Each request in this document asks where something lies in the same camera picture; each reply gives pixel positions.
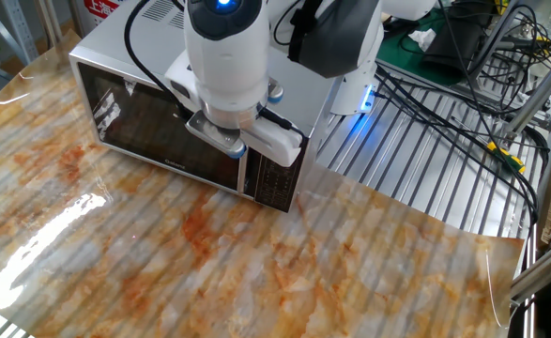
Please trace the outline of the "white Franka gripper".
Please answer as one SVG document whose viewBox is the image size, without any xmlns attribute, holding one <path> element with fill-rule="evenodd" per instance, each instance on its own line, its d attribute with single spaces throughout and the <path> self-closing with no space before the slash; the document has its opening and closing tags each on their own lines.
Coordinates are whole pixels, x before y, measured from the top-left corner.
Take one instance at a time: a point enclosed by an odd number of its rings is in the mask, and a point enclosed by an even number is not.
<svg viewBox="0 0 551 338">
<path fill-rule="evenodd" d="M 189 64 L 173 64 L 165 77 L 184 107 L 193 111 L 186 129 L 210 146 L 233 159 L 239 159 L 252 148 L 283 167 L 291 166 L 298 157 L 302 137 L 265 117 L 251 117 L 248 127 L 232 129 L 210 121 L 207 115 L 210 106 L 200 98 Z"/>
</svg>

